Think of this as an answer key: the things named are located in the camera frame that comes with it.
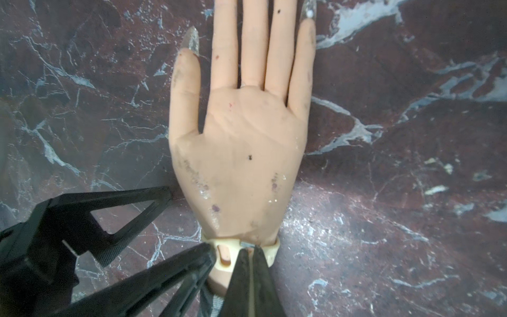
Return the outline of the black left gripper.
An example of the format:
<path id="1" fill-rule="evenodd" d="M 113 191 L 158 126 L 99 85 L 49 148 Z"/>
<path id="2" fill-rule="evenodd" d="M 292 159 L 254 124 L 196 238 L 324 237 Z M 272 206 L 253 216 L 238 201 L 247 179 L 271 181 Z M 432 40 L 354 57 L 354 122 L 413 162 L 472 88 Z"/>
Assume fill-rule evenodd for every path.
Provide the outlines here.
<path id="1" fill-rule="evenodd" d="M 1 231 L 1 316 L 49 316 L 71 304 L 78 255 L 90 252 L 105 267 L 151 224 L 172 200 L 160 186 L 116 192 L 63 194 L 39 203 L 29 220 Z M 92 211 L 151 201 L 114 234 Z"/>

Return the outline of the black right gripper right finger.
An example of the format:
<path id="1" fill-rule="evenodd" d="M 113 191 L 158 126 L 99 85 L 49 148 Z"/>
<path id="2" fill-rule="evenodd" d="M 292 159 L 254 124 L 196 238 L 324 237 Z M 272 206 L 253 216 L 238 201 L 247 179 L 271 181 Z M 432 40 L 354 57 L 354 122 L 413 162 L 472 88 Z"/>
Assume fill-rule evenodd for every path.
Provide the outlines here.
<path id="1" fill-rule="evenodd" d="M 264 251 L 255 246 L 252 254 L 252 287 L 253 316 L 283 316 L 286 313 L 278 297 Z"/>

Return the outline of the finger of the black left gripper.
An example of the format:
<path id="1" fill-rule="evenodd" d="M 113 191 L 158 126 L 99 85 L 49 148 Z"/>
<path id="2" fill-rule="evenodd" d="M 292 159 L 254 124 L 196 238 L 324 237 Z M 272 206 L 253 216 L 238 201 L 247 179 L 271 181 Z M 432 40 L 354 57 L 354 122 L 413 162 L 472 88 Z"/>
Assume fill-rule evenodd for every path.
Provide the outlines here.
<path id="1" fill-rule="evenodd" d="M 161 316 L 184 316 L 215 262 L 212 246 L 202 243 L 51 315 L 137 316 L 167 290 L 180 284 Z"/>

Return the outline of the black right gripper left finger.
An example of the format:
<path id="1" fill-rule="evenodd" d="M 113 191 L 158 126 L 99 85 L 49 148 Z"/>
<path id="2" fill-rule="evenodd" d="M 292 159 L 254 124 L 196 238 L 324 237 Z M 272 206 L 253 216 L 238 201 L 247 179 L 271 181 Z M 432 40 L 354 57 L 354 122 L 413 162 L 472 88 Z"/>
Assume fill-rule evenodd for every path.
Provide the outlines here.
<path id="1" fill-rule="evenodd" d="M 241 249 L 232 272 L 220 317 L 249 316 L 250 310 L 250 262 L 253 249 Z"/>

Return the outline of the cream silicone wrist watch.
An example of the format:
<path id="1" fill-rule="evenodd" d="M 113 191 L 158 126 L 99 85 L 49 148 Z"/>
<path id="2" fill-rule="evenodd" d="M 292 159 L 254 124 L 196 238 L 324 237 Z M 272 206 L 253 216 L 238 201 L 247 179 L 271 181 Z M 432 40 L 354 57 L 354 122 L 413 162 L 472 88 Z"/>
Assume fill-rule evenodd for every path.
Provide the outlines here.
<path id="1" fill-rule="evenodd" d="M 201 241 L 203 243 L 210 244 L 218 252 L 220 247 L 225 247 L 228 249 L 229 262 L 222 261 L 222 255 L 220 254 L 217 256 L 217 260 L 214 265 L 214 268 L 216 270 L 222 272 L 233 272 L 239 252 L 243 249 L 253 248 L 253 244 L 247 243 L 240 239 L 208 239 L 202 235 Z M 269 268 L 274 264 L 280 246 L 280 239 L 277 238 L 275 244 L 261 247 Z"/>

